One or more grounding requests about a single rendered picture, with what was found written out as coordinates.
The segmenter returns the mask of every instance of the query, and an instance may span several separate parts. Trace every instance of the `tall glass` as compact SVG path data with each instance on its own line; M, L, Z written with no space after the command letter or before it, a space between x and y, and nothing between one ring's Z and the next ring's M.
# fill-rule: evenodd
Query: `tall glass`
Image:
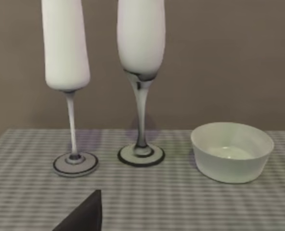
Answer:
M78 152L74 123L74 94L90 80L81 0L42 0L45 48L45 80L66 96L72 152L59 156L54 171L64 177L80 177L94 171L98 158Z
M165 49L164 0L119 0L117 43L121 64L133 87L138 109L138 138L123 147L118 158L134 167L162 162L164 151L145 138L145 104L150 85L162 64Z

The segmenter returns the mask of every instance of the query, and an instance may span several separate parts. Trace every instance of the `bowl rim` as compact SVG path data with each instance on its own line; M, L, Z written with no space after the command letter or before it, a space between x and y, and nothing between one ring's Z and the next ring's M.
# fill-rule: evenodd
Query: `bowl rim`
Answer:
M226 158L226 157L221 157L221 156L216 156L216 155L212 155L210 154L209 152L206 152L205 150L201 149L194 141L194 132L196 130L198 130L199 128L201 127L204 127L204 126L209 126L211 124L235 124L235 125L239 125L239 126L246 126L246 127L249 127L251 129L254 129L254 130L258 130L260 132L262 132L266 137L267 139L269 140L270 142L270 148L269 148L269 151L264 153L263 155L261 156L257 156L257 157L253 157L253 158L250 158L250 159L232 159L232 158ZM191 132L191 142L192 142L192 145L199 149L201 152L209 155L209 156L212 156L212 157L215 157L215 158L220 158L220 159L224 159L224 160L229 160L229 161L246 161L246 160L255 160L255 159L260 159L260 158L263 158L267 155L269 155L273 150L274 150L274 147L275 147L275 143L274 143L274 140L272 139L272 137L265 131L259 129L259 128L256 128L254 126L251 126L251 125L247 125L247 124L242 124L242 123L235 123L235 122L211 122L211 123L207 123L207 124L202 124L198 127L196 127L192 132Z

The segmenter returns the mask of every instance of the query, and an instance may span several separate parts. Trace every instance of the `white glass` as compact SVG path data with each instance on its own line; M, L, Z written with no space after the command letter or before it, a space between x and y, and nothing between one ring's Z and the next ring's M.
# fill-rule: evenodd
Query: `white glass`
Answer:
M118 1L119 57L133 87L139 116L137 142L122 148L118 158L134 167L157 165L165 158L161 148L147 144L144 131L145 103L162 64L165 35L164 0Z
M90 80L81 0L42 0L45 48L45 80L49 87L66 95L71 127L72 152L59 156L54 171L65 177L79 177L94 171L98 159L78 153L74 124L74 94Z
M225 183L245 183L263 171L274 148L271 137L248 125L211 123L191 134L198 169Z

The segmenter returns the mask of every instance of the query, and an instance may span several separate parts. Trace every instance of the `table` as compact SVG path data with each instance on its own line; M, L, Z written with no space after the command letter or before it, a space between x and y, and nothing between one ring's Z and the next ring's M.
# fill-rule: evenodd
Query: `table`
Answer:
M136 131L78 130L78 147L100 160L91 175L65 179L52 162L70 151L67 129L10 129L0 138L0 231L51 231L94 190L103 193L103 231L285 231L285 131L263 174L223 184L195 166L188 130L147 131L165 161L134 168L117 160Z

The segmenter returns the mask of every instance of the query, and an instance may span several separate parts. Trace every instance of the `black object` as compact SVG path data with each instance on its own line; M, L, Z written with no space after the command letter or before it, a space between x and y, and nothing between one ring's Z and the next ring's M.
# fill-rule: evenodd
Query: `black object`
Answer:
M52 231L101 231L102 196L96 190Z

